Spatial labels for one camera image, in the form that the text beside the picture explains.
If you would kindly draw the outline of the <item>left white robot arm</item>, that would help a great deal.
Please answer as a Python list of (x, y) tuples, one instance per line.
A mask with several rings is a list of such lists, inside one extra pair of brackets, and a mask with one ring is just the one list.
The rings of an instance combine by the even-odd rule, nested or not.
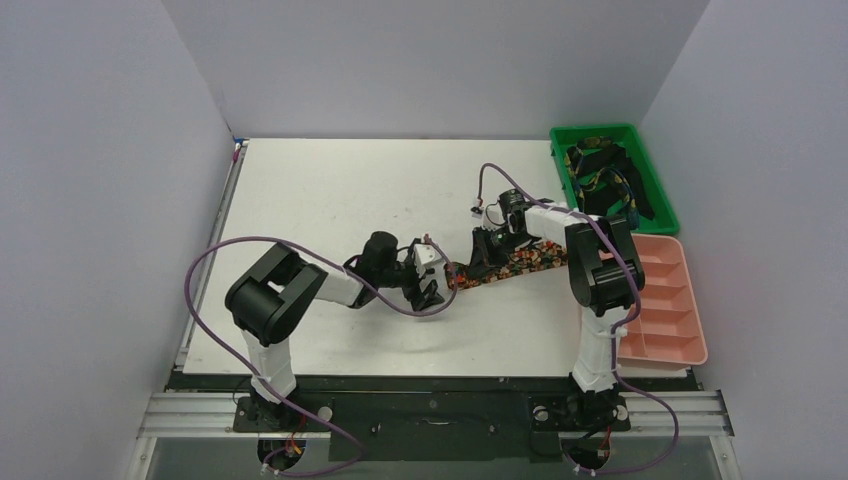
[(229, 289), (225, 307), (241, 330), (253, 367), (250, 399), (272, 429), (291, 427), (298, 402), (290, 337), (314, 301), (361, 309), (382, 289), (398, 289), (405, 314), (423, 317), (455, 298), (456, 270), (428, 239), (408, 246), (384, 231), (339, 267), (322, 268), (285, 244), (270, 247)]

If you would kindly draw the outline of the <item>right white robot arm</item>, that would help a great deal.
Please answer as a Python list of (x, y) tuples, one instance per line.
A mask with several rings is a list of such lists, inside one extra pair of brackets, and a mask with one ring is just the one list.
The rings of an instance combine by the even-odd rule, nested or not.
[(532, 201), (517, 189), (497, 201), (498, 221), (485, 208), (472, 235), (472, 256), (459, 280), (471, 285), (506, 272), (529, 273), (562, 262), (581, 307), (578, 354), (564, 400), (575, 427), (607, 426), (620, 416), (618, 350), (641, 309), (645, 273), (627, 221), (597, 217), (553, 201)]

